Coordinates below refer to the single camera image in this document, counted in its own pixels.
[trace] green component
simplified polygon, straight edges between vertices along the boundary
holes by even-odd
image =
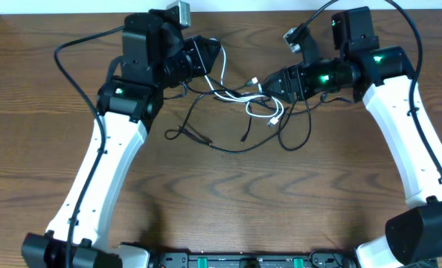
[[[294,259],[294,268],[304,268],[304,259],[295,258]]]
[[[321,75],[320,76],[320,81],[322,83],[326,83],[329,79],[330,79],[330,77],[328,75]]]
[[[208,268],[208,259],[198,258],[198,268]]]
[[[383,58],[383,57],[381,57],[381,56],[374,56],[374,57],[373,57],[373,59],[374,59],[377,63],[381,62],[381,61],[382,61],[382,58]]]

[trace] wooden table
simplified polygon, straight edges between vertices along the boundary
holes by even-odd
[[[395,11],[373,11],[382,46],[403,46],[413,64],[413,35]],[[220,39],[228,52],[226,83],[237,86],[301,61],[282,40],[311,11],[194,13],[185,37]],[[330,16],[311,30],[324,57],[334,57]],[[57,71],[61,43],[117,27],[126,14],[3,16],[0,22],[0,267],[23,266],[27,232],[42,234],[71,187],[89,144],[92,116]],[[442,10],[411,11],[423,36],[420,90],[442,141]],[[121,54],[115,34],[68,48],[67,70],[95,99],[109,61]],[[218,57],[212,75],[220,73]],[[192,87],[207,90],[203,79]],[[180,89],[168,89],[167,96]],[[351,90],[342,92],[351,96]],[[196,96],[169,100],[127,175],[115,208],[110,244],[141,241],[194,252],[309,252],[348,249],[383,233],[386,220],[406,210],[403,187],[385,140],[362,103],[332,103],[313,113],[307,146],[283,151],[276,140],[228,155],[186,137],[163,133],[181,124]],[[191,125],[215,144],[243,148],[272,132],[242,106],[206,98]],[[294,118],[287,144],[304,139],[307,117]]]

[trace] green led indicator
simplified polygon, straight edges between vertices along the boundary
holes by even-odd
[[[328,75],[322,75],[322,76],[320,76],[320,81],[321,81],[322,83],[327,82],[329,79],[330,79],[330,77],[329,77]]]
[[[383,58],[383,57],[381,57],[381,56],[374,56],[374,57],[373,57],[373,59],[374,59],[377,63],[381,62],[381,61],[382,61],[382,58]]]

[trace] cable plug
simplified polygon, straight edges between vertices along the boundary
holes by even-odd
[[[245,86],[255,86],[257,83],[259,83],[259,80],[257,77],[252,78],[251,80],[247,81]]]
[[[269,123],[267,123],[267,125],[269,127],[273,127],[275,126],[277,123],[279,123],[279,117],[275,116],[273,118],[271,118],[271,120],[269,120]]]

